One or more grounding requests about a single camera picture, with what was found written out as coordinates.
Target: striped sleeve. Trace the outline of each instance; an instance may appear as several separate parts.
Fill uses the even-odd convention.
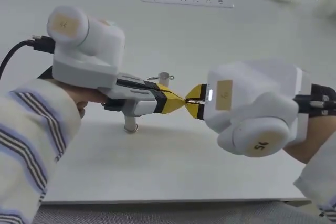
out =
[[[0,98],[0,223],[32,222],[80,122],[69,95],[45,80]]]
[[[336,223],[336,132],[321,146],[294,185]]]

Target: power strip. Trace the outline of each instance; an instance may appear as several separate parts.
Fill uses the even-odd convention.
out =
[[[234,8],[234,5],[226,0],[142,0],[144,2],[161,3],[161,4],[179,4],[179,5],[196,5],[206,7]]]

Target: gray floor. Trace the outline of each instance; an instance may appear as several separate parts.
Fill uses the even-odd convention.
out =
[[[45,205],[34,224],[323,224],[318,212],[282,202]]]

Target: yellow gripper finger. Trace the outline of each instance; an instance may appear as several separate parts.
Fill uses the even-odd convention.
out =
[[[150,91],[157,101],[154,113],[169,114],[184,106],[184,99],[166,86],[149,81],[145,84],[151,87]]]
[[[189,114],[203,120],[207,84],[199,84],[185,97],[185,107]]]

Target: white tabletop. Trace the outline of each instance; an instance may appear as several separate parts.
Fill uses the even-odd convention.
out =
[[[46,202],[302,198],[292,185],[302,166],[287,154],[251,159],[226,153],[184,109],[138,119],[133,135],[124,132],[122,116],[99,106],[86,118]]]
[[[204,83],[210,66],[267,57],[297,63],[316,83],[334,83],[335,28],[313,12],[325,3],[320,0],[232,0],[234,9],[140,0],[0,2],[2,56],[32,34],[45,35],[55,6],[75,5],[124,29],[123,72],[146,79],[166,71],[175,76],[170,87],[180,95]],[[1,91],[38,76],[51,60],[52,55],[21,49],[5,70]],[[138,124],[139,131],[127,135],[122,114],[90,105],[45,201],[303,198],[292,185],[303,166],[284,152],[256,159],[227,153],[217,146],[216,134],[184,108],[143,116]]]

